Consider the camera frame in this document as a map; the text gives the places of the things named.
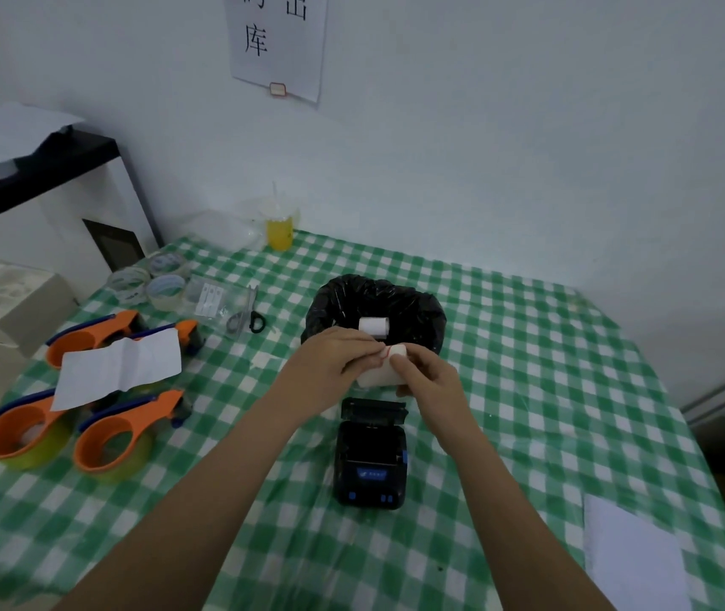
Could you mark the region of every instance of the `cup of orange juice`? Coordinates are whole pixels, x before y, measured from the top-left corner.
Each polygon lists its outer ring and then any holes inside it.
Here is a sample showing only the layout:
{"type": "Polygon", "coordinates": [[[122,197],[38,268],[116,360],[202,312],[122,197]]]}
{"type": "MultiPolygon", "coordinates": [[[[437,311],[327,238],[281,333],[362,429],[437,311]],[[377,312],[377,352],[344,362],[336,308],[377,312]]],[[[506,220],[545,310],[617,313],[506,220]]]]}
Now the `cup of orange juice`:
{"type": "Polygon", "coordinates": [[[287,251],[295,234],[297,207],[285,197],[262,199],[260,214],[266,220],[266,239],[273,251],[287,251]]]}

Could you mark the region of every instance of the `trash bin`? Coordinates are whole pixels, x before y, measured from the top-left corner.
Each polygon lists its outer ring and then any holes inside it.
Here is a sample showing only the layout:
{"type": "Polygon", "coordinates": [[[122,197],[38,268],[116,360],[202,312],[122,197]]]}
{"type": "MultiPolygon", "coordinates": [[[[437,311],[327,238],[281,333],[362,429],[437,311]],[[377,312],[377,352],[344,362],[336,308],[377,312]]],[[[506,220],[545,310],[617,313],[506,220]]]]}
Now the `trash bin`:
{"type": "Polygon", "coordinates": [[[360,317],[389,319],[387,345],[416,343],[438,353],[445,342],[447,317],[432,294],[390,281],[342,275],[317,290],[300,343],[332,326],[356,329],[360,317]]]}

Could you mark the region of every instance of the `orange liquid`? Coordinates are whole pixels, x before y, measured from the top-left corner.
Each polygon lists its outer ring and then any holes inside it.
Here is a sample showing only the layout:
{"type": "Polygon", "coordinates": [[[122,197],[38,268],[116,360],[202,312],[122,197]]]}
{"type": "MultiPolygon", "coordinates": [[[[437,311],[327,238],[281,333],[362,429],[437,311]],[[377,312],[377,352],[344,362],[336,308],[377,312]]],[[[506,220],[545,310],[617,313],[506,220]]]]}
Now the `orange liquid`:
{"type": "Polygon", "coordinates": [[[295,228],[291,216],[285,221],[266,221],[266,237],[273,251],[287,251],[294,238],[295,228]]]}

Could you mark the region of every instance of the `table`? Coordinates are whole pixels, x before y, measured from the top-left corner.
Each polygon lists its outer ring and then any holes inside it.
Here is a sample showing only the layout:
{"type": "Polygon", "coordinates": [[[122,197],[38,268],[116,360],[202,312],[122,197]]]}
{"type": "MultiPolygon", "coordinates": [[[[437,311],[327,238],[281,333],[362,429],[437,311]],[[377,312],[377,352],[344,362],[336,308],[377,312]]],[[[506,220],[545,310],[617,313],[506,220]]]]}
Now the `table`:
{"type": "MultiPolygon", "coordinates": [[[[583,564],[583,494],[672,531],[695,608],[725,608],[725,510],[699,447],[637,348],[577,291],[297,232],[282,254],[182,238],[197,275],[260,285],[260,335],[209,334],[175,381],[194,414],[161,436],[130,481],[105,486],[72,468],[0,465],[0,598],[64,593],[209,450],[300,343],[318,287],[356,273],[430,291],[448,317],[442,356],[461,374],[490,440],[569,552],[583,564]]],[[[72,318],[114,312],[97,291],[72,318]]],[[[142,305],[150,326],[173,319],[142,305]]],[[[8,398],[55,385],[42,348],[8,398]]],[[[367,393],[393,398],[393,392],[367,393]]],[[[337,407],[296,432],[227,555],[207,608],[495,608],[498,596],[458,475],[408,404],[405,505],[339,505],[331,469],[337,407]]]]}

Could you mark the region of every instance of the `person's left hand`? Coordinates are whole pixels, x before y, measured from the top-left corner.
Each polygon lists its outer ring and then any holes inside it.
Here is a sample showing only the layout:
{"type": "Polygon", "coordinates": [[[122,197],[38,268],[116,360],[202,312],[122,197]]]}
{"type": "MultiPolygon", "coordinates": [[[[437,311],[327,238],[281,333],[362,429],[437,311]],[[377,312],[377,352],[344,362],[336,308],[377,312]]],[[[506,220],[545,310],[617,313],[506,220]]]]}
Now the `person's left hand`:
{"type": "Polygon", "coordinates": [[[300,425],[337,403],[363,371],[381,367],[383,349],[365,332],[328,328],[300,346],[264,399],[300,425]]]}

